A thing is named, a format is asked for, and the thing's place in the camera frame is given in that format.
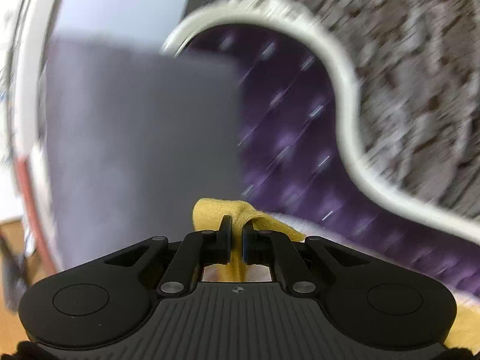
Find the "grey pillow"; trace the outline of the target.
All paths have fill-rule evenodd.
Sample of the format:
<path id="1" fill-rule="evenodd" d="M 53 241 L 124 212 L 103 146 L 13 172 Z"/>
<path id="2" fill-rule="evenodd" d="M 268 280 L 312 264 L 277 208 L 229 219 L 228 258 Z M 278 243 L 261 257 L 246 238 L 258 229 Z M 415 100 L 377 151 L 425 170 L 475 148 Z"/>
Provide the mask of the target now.
<path id="1" fill-rule="evenodd" d="M 57 38 L 46 156 L 64 268 L 151 236 L 181 240 L 203 197 L 242 189 L 235 63 Z"/>

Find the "damask patterned curtain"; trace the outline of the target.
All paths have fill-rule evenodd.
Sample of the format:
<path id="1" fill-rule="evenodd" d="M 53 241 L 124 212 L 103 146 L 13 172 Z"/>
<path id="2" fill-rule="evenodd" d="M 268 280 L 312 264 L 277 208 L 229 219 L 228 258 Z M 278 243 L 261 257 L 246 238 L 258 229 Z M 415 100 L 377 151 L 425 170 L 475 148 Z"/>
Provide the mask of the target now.
<path id="1" fill-rule="evenodd" d="M 478 219 L 479 0 L 295 1 L 352 56 L 371 168 Z"/>

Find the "dark clutter on floor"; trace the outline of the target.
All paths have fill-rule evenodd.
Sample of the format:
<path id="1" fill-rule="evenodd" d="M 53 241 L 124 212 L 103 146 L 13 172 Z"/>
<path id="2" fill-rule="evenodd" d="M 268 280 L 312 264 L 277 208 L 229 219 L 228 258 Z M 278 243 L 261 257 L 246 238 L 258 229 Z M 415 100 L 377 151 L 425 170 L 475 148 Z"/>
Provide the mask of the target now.
<path id="1" fill-rule="evenodd" d="M 15 253 L 3 232 L 1 232 L 1 262 L 4 305 L 10 312 L 17 313 L 21 298 L 30 287 L 27 255 L 24 247 L 20 253 Z"/>

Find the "floral bed cover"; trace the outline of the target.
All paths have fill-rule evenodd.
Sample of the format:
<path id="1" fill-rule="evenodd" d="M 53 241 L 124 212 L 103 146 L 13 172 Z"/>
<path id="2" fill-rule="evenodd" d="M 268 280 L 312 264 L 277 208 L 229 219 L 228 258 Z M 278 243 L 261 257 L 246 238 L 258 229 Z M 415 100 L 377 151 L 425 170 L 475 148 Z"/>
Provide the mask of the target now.
<path id="1" fill-rule="evenodd" d="M 354 249 L 438 279 L 479 300 L 479 245 L 389 212 L 332 213 L 314 223 Z"/>

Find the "white door frame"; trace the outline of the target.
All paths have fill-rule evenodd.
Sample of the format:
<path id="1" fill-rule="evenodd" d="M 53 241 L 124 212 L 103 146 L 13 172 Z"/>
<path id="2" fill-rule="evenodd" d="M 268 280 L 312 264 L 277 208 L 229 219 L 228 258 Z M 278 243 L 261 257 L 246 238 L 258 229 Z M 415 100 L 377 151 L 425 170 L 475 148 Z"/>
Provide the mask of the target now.
<path id="1" fill-rule="evenodd" d="M 20 0 L 7 49 L 7 139 L 24 224 L 35 240 L 43 267 L 62 269 L 56 256 L 55 224 L 50 208 L 47 155 L 40 128 L 41 77 L 56 11 L 61 0 Z"/>

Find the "mustard yellow sweater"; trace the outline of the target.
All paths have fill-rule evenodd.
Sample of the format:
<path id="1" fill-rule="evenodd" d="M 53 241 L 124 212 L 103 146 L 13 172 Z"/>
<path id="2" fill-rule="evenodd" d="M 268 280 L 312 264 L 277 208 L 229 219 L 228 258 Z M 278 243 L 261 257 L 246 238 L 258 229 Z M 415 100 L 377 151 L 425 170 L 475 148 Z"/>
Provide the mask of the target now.
<path id="1" fill-rule="evenodd" d="M 193 207 L 193 228 L 196 231 L 219 228 L 222 219 L 230 216 L 233 221 L 233 240 L 241 241 L 242 227 L 252 222 L 254 229 L 272 229 L 287 234 L 295 242 L 303 241 L 307 236 L 323 236 L 331 241 L 346 242 L 321 229 L 314 223 L 285 214 L 267 214 L 256 210 L 244 201 L 228 201 L 213 198 L 202 198 Z M 247 282 L 266 281 L 264 268 L 248 268 L 242 261 L 241 246 L 233 247 L 230 262 L 226 265 L 215 265 L 205 270 L 205 281 Z M 446 340 L 448 348 L 465 348 L 474 353 L 479 351 L 479 300 L 465 292 L 455 291 L 457 305 L 455 322 Z"/>

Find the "purple tufted white-framed headboard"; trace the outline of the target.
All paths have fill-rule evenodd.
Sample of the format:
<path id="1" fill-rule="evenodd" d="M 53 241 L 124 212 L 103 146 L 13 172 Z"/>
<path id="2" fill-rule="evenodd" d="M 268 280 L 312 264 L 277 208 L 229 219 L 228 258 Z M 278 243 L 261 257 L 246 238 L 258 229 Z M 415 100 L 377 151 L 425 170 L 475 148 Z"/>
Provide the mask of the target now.
<path id="1" fill-rule="evenodd" d="M 316 224 L 335 212 L 389 212 L 479 245 L 475 222 L 408 197 L 369 170 L 352 61 L 302 4 L 210 3 L 171 31 L 163 51 L 237 64 L 241 197 L 256 209 Z"/>

